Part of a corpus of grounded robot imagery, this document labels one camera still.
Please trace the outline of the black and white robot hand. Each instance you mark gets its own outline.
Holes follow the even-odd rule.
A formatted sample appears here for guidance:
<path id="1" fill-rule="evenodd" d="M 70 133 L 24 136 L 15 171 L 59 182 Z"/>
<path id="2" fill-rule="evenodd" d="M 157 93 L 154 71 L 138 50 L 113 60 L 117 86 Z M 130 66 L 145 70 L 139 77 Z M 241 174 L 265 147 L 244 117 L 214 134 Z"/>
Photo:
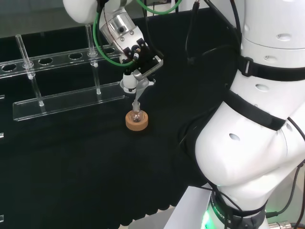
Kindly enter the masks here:
<path id="1" fill-rule="evenodd" d="M 163 66 L 163 54 L 155 50 L 140 38 L 131 48 L 123 49 L 123 63 L 131 61 L 124 71 L 120 86 L 126 94 L 136 93 L 139 82 Z"/>

